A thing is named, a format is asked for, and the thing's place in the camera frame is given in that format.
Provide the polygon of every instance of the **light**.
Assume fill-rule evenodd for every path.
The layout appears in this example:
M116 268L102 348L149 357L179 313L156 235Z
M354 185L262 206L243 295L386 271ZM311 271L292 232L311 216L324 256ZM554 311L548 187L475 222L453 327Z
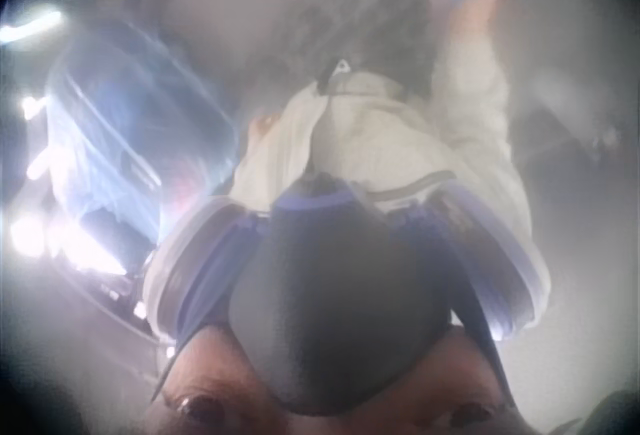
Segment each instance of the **light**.
M37 33L45 32L58 25L60 22L62 22L62 13L53 11L45 13L35 20L24 25L20 25L19 27L3 25L0 27L0 44L15 42Z
M35 99L33 97L25 97L22 99L22 112L24 119L29 121L38 115L47 105L47 97Z
M77 224L70 224L65 232L62 250L78 270L95 270L117 276L127 274L120 262Z
M147 308L144 306L144 303L136 303L136 306L133 309L133 314L140 320L144 320L145 318L147 318Z
M39 258L44 253L44 228L36 215L26 215L11 225L13 246L22 255Z
M38 180L49 169L51 163L51 151L45 148L38 156L29 164L27 168L27 178L29 180Z

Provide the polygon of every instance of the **respirator mask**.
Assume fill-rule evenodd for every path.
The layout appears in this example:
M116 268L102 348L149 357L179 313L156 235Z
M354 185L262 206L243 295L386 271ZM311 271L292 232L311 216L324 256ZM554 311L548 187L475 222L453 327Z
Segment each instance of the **respirator mask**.
M453 314L508 393L494 340L544 311L546 267L453 176L431 180L391 210L326 174L304 175L269 214L210 198L149 266L153 331L179 351L228 328L286 409L326 416L406 374Z

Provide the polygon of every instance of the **eye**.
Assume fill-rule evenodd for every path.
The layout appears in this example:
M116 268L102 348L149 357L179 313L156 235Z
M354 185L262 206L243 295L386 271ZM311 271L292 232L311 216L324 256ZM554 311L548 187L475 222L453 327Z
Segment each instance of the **eye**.
M238 430L243 426L240 413L229 404L206 395L183 398L178 412L188 420L207 428Z

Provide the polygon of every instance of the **white jacket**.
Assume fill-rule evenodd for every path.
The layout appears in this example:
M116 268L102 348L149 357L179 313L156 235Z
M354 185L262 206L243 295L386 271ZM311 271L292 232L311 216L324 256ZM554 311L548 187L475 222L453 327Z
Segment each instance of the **white jacket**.
M392 80L365 72L332 77L324 96L311 84L293 97L238 166L231 198L266 212L310 160L315 170L357 182L370 193L402 189L449 170L492 208L528 252L537 254L529 204L511 161L508 87L490 41L446 46L432 87L427 103ZM388 210L395 202L402 200L378 206ZM546 306L549 276L536 257L543 265Z

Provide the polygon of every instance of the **person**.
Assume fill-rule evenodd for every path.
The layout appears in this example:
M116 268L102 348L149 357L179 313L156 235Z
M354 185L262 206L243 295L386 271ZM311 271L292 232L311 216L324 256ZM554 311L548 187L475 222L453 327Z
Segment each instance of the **person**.
M200 286L181 309L177 354L145 432L537 433L518 412L492 340L499 337L469 283L451 282L456 270L438 262L453 288L425 284L414 276L421 250L381 222L399 202L428 198L425 177L448 173L531 247L510 158L507 87L488 38L496 1L456 4L430 104L341 63L279 117L252 124L229 197L269 214L269 229L256 252L239 256L251 261L225 303L211 306ZM340 180L381 216L343 197ZM529 325L550 290L544 269L538 276ZM453 292L457 326L441 316Z

